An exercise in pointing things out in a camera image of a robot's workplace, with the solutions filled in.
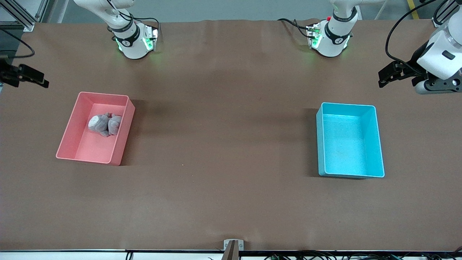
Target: brown table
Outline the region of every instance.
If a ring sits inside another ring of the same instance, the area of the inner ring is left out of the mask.
[[[49,89],[0,95],[0,248],[454,250],[462,242],[461,95],[379,89],[394,21],[360,21],[324,58],[276,21],[162,26],[158,52],[129,60],[106,25],[37,24],[23,39]],[[428,20],[403,22],[407,59]],[[122,166],[55,158],[80,91],[136,107]],[[377,107],[386,176],[321,178],[322,102]]]

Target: stuffed toy head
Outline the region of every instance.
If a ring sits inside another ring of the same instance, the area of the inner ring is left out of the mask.
[[[108,123],[108,131],[110,135],[117,135],[117,133],[119,132],[121,121],[122,121],[121,116],[116,116],[115,114],[112,114],[112,117],[111,119],[109,119],[109,123]]]
[[[104,115],[96,115],[90,119],[88,122],[88,129],[91,131],[100,133],[104,137],[109,136],[108,123],[109,123],[109,113]]]

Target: pink plastic bin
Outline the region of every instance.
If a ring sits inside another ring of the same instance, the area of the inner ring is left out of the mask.
[[[116,136],[103,137],[88,130],[88,122],[98,114],[122,115]],[[56,158],[119,166],[135,106],[128,96],[80,92],[59,145]]]

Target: blue plastic bin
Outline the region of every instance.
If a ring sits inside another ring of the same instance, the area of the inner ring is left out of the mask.
[[[319,175],[361,179],[385,176],[373,105],[322,103],[316,128]]]

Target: plush toy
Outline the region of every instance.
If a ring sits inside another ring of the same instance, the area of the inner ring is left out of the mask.
[[[104,137],[109,136],[108,123],[109,123],[109,113],[104,115],[96,115],[90,119],[88,122],[88,129],[91,131],[100,133]]]
[[[117,135],[119,132],[120,122],[122,121],[121,116],[116,116],[112,114],[111,119],[109,119],[108,130],[110,135]]]

